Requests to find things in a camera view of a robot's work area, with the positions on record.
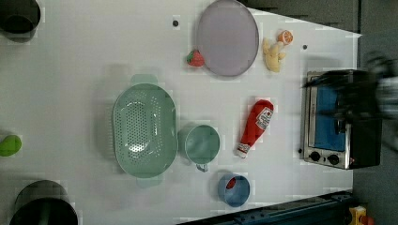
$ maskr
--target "green toy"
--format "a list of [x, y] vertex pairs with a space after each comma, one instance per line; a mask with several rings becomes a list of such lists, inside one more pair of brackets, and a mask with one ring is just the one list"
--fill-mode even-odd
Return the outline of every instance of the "green toy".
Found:
[[0, 157], [9, 157], [17, 153], [23, 143], [21, 142], [20, 137], [17, 135], [8, 135], [6, 138], [0, 142]]

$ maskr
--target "white tabletop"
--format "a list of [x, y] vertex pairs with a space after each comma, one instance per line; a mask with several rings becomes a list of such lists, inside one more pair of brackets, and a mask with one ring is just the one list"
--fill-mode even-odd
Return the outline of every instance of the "white tabletop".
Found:
[[[358, 36], [252, 10], [261, 42], [280, 29], [294, 41], [281, 73], [266, 69], [260, 46], [253, 66], [226, 80], [185, 63], [195, 22], [211, 2], [41, 0], [36, 37], [25, 44], [0, 37], [1, 134], [23, 140], [15, 156], [0, 158], [0, 224], [8, 224], [19, 191], [39, 179], [67, 189], [80, 224], [173, 224], [352, 188], [351, 171], [306, 163], [297, 150], [302, 79], [309, 70], [355, 68]], [[218, 130], [222, 146], [209, 172], [180, 156], [158, 186], [140, 188], [122, 172], [111, 112], [136, 73], [157, 75], [176, 104], [179, 128], [203, 122]], [[275, 105], [270, 126], [248, 158], [236, 157], [247, 111], [260, 97]], [[251, 182], [239, 208], [217, 198], [226, 172]]]

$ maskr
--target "red fruit toy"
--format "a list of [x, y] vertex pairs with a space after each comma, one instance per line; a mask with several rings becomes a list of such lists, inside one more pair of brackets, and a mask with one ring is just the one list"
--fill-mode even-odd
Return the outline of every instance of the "red fruit toy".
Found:
[[187, 63], [193, 67], [199, 68], [205, 64], [205, 59], [203, 58], [202, 54], [199, 53], [199, 51], [193, 50], [187, 56]]
[[249, 149], [266, 130], [272, 114], [273, 105], [271, 102], [259, 100], [254, 104], [246, 122], [245, 132], [237, 147], [237, 154], [240, 157], [245, 158], [247, 156]]

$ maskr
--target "black pot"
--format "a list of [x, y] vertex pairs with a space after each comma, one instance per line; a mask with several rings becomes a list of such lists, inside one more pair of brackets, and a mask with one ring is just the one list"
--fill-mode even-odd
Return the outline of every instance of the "black pot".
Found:
[[43, 180], [25, 187], [15, 201], [10, 225], [77, 225], [78, 218], [65, 189]]
[[40, 21], [35, 0], [0, 0], [0, 28], [12, 34], [33, 31]]

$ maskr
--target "ketchup bottle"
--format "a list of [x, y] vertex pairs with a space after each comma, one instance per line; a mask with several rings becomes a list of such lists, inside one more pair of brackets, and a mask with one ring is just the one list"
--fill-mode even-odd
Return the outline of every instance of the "ketchup bottle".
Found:
[[262, 99], [254, 104], [246, 122], [245, 132], [237, 147], [237, 154], [240, 157], [247, 156], [249, 149], [267, 129], [272, 114], [271, 102]]

